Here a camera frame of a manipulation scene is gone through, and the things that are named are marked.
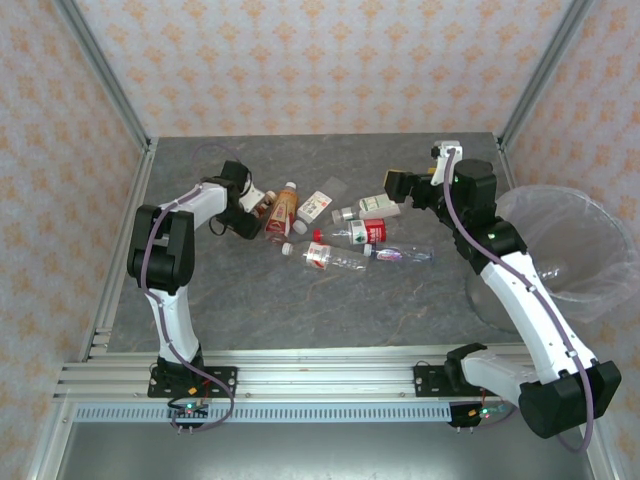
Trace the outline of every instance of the mounting plate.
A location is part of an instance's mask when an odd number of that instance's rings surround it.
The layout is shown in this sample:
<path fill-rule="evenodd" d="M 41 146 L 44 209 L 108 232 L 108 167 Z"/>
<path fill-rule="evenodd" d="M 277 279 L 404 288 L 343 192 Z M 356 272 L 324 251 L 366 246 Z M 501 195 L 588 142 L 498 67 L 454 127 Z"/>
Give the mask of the mounting plate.
<path fill-rule="evenodd" d="M 236 396 L 236 387 L 238 385 L 238 368 L 237 367 L 204 367 L 204 371 L 209 375 L 223 382 L 229 390 Z M 176 381 L 175 378 L 167 378 L 158 372 L 158 367 L 151 369 L 151 379 L 149 380 L 149 389 L 147 396 L 149 398 L 227 398 L 227 394 L 213 382 L 200 388 L 195 395 L 189 393 L 194 387 L 193 382 L 186 382 L 184 379 Z"/>
<path fill-rule="evenodd" d="M 416 365 L 413 367 L 413 385 L 416 397 L 480 397 L 482 388 L 463 385 L 455 391 L 442 365 Z M 485 395 L 494 395 L 489 390 Z"/>

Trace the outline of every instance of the stone tabletop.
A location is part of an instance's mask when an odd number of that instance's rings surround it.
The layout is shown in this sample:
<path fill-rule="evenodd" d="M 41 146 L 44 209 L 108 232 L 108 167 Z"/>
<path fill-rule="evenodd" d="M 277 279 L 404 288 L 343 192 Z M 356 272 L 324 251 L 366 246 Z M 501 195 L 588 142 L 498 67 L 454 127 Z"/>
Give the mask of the stone tabletop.
<path fill-rule="evenodd" d="M 162 138 L 145 203 L 168 202 L 197 179 L 220 173 L 230 155 L 195 148 L 215 140 L 235 148 L 256 186 L 278 191 L 298 185 L 301 201 L 335 176 L 349 186 L 336 207 L 383 193 L 389 168 L 426 171 L 435 140 L 459 140 L 464 158 L 491 161 L 499 194 L 506 188 L 494 138 L 489 133 L 300 135 Z M 429 211 L 400 219 L 398 241 L 431 245 L 433 265 L 371 263 L 364 274 L 322 272 L 284 257 L 260 233 L 243 240 L 233 233 L 196 231 L 196 268 L 189 284 L 194 330 L 205 350 L 366 347 L 519 341 L 473 313 L 464 292 L 468 264 L 459 257 L 451 232 Z M 109 351 L 158 349 L 151 308 L 135 281 L 125 278 Z"/>

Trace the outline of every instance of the gray floor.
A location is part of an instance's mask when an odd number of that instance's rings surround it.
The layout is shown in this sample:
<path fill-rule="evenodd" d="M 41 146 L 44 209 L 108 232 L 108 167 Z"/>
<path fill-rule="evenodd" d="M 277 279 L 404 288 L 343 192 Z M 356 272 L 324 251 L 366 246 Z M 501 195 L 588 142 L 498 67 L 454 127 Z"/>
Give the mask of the gray floor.
<path fill-rule="evenodd" d="M 465 158 L 493 162 L 499 193 L 507 189 L 489 133 L 229 137 L 263 190 L 298 184 L 306 199 L 330 176 L 350 190 L 340 202 L 383 192 L 388 168 L 424 172 L 435 140 L 457 139 Z M 185 193 L 203 176 L 219 174 L 230 156 L 208 148 L 207 139 L 160 140 L 145 203 L 160 204 Z M 262 234 L 246 241 L 196 232 L 196 270 L 189 285 L 194 330 L 204 349 L 329 348 L 513 342 L 519 337 L 481 322 L 464 293 L 468 265 L 455 251 L 450 231 L 431 212 L 411 210 L 402 219 L 405 242 L 432 245 L 436 263 L 405 268 L 372 264 L 366 274 L 325 274 L 283 257 Z M 125 279 L 109 351 L 154 351 L 158 336 L 146 299 Z"/>
<path fill-rule="evenodd" d="M 577 444 L 577 432 L 565 435 Z M 473 435 L 441 423 L 73 427 L 59 480 L 589 480 L 586 455 L 536 437 L 518 415 Z"/>

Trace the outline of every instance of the orange floral pattern wall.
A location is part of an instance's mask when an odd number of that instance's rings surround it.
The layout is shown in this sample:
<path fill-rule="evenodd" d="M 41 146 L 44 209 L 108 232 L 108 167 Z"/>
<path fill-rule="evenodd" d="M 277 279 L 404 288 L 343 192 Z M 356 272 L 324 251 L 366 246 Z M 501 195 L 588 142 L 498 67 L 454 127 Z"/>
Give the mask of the orange floral pattern wall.
<path fill-rule="evenodd" d="M 622 219 L 640 245 L 640 10 L 635 0 L 595 2 L 581 32 L 509 152 L 519 184 L 578 188 Z M 640 472 L 640 307 L 631 302 L 585 329 L 621 367 L 611 410 L 616 445 Z"/>
<path fill-rule="evenodd" d="M 152 136 L 493 131 L 569 0 L 80 0 Z"/>
<path fill-rule="evenodd" d="M 25 478 L 139 157 L 51 0 L 0 3 L 0 477 Z"/>

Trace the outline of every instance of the transparent bin liner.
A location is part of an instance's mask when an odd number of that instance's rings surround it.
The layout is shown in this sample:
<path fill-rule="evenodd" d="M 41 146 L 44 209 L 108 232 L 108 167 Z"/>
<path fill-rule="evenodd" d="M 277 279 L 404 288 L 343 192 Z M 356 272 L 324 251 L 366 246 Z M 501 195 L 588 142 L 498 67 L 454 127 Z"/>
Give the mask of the transparent bin liner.
<path fill-rule="evenodd" d="M 585 193 L 546 185 L 518 187 L 497 201 L 536 262 L 568 266 L 549 292 L 562 314 L 590 322 L 631 298 L 640 286 L 640 259 L 631 235 Z"/>

